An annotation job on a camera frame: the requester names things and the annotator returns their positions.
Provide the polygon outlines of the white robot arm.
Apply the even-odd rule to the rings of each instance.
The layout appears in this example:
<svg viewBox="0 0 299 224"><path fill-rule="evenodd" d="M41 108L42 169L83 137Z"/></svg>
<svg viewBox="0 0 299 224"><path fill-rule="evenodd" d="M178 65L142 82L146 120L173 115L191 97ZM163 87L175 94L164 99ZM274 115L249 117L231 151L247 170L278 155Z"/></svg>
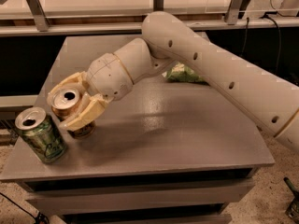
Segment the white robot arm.
<svg viewBox="0 0 299 224"><path fill-rule="evenodd" d="M144 19L140 38L62 80L49 92L47 102L51 104L60 89L82 94L82 104L61 124L75 131L97 119L137 82L160 75L174 62L189 66L263 131L299 151L298 87L209 42L162 11Z"/></svg>

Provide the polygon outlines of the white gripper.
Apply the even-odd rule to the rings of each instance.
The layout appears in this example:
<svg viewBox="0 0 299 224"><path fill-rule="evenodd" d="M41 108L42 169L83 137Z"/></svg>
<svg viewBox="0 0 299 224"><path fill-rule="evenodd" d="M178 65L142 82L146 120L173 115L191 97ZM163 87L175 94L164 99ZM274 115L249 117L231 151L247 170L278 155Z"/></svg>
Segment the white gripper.
<svg viewBox="0 0 299 224"><path fill-rule="evenodd" d="M86 73L76 72L58 83L48 93L49 105L53 94L59 88L75 88L81 94L78 109L59 124L63 130L73 132L102 115L113 99L120 100L127 95L133 88L133 81L118 57L106 53L94 60ZM87 93L88 88L94 96Z"/></svg>

